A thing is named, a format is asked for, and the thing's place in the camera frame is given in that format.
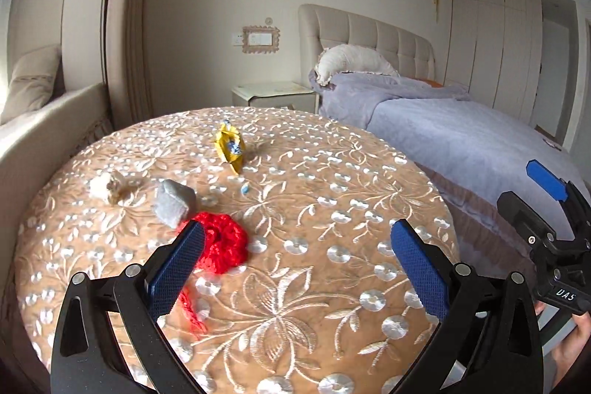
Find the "person right hand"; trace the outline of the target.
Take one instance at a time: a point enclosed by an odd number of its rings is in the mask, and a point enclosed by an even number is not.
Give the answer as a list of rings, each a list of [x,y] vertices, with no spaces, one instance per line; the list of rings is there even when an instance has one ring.
[[[549,393],[567,375],[590,338],[590,315],[573,315],[576,327],[544,356],[544,392]]]

